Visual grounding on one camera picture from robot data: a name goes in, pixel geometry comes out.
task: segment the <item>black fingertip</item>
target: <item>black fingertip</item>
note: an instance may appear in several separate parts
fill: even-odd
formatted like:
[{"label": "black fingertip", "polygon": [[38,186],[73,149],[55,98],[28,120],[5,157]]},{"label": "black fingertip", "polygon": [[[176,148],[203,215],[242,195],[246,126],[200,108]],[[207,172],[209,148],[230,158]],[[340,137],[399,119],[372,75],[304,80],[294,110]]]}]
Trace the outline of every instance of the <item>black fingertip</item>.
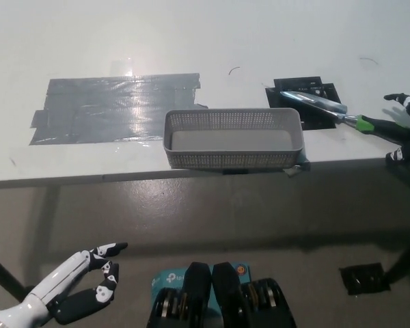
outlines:
[{"label": "black fingertip", "polygon": [[128,247],[128,243],[117,243],[115,245],[119,250],[125,249],[126,247]]}]

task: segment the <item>robotic finger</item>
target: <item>robotic finger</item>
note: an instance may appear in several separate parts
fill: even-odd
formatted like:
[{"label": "robotic finger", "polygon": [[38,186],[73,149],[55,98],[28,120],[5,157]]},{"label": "robotic finger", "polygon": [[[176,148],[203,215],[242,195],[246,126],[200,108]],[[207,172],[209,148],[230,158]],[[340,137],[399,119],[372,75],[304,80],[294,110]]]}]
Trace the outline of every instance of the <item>robotic finger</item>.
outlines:
[{"label": "robotic finger", "polygon": [[[67,325],[107,307],[114,299],[119,265],[105,259],[118,255],[127,243],[114,243],[79,251],[44,278],[19,305],[0,311],[0,327],[32,328],[55,318]],[[96,287],[68,296],[92,270],[102,269],[105,279]]]}]

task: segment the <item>screwdriver handle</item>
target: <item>screwdriver handle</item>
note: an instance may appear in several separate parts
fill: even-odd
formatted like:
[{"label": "screwdriver handle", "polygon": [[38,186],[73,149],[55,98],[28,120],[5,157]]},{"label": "screwdriver handle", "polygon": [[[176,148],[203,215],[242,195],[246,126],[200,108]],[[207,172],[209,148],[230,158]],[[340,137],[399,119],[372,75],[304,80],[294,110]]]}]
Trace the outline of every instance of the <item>screwdriver handle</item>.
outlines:
[{"label": "screwdriver handle", "polygon": [[376,135],[382,139],[403,145],[410,141],[410,128],[403,127],[395,122],[357,116],[355,129],[365,135]]}]

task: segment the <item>gray duct tape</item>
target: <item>gray duct tape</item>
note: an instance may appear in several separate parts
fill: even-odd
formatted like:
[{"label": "gray duct tape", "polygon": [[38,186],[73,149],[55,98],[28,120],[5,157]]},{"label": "gray duct tape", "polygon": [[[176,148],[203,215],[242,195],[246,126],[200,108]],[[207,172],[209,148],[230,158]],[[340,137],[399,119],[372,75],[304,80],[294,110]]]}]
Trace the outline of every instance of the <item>gray duct tape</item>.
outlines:
[{"label": "gray duct tape", "polygon": [[31,145],[162,139],[165,114],[195,108],[199,74],[55,79]]}]

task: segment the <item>table leg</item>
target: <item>table leg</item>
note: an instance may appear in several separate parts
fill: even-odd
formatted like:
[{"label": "table leg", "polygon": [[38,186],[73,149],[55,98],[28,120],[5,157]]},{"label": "table leg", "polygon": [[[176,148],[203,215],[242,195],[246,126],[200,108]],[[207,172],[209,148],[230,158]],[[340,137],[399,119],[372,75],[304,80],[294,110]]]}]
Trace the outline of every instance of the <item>table leg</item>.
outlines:
[{"label": "table leg", "polygon": [[23,301],[29,292],[1,263],[0,286],[6,289],[19,302]]},{"label": "table leg", "polygon": [[402,279],[410,271],[410,246],[403,251],[396,263],[387,271],[383,279],[389,283],[393,284],[398,280]]}]

